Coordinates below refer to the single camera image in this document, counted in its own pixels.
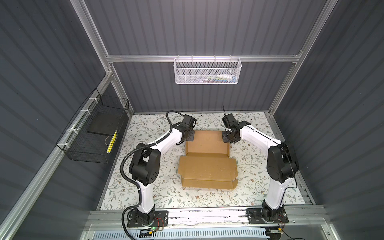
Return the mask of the brown cardboard box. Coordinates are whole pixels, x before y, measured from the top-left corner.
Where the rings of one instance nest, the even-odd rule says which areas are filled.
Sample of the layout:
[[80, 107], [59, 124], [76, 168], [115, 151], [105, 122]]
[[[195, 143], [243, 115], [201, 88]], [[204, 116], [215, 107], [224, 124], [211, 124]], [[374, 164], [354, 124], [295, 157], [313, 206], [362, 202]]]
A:
[[238, 185], [237, 161], [221, 131], [195, 131], [180, 157], [178, 174], [185, 188], [234, 190]]

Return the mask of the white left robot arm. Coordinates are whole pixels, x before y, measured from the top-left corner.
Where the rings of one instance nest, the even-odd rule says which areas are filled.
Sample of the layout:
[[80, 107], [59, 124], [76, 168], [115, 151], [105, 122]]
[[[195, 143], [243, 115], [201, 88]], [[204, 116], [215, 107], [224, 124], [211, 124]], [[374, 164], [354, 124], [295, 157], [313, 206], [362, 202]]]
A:
[[123, 159], [120, 172], [122, 177], [138, 189], [139, 203], [134, 207], [137, 221], [149, 226], [155, 220], [156, 208], [152, 197], [153, 183], [160, 173], [162, 154], [174, 146], [194, 139], [197, 120], [177, 111], [166, 112], [169, 130], [151, 143], [140, 143]]

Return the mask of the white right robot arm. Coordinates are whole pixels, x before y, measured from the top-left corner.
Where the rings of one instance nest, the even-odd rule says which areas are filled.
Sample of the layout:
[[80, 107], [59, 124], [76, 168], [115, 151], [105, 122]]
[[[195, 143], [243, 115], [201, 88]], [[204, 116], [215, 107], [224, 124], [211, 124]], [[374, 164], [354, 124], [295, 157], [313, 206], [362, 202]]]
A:
[[269, 137], [247, 121], [237, 121], [233, 114], [225, 114], [222, 121], [226, 129], [222, 132], [223, 142], [235, 144], [245, 140], [266, 153], [270, 183], [259, 215], [266, 223], [286, 222], [284, 196], [300, 169], [294, 147]]

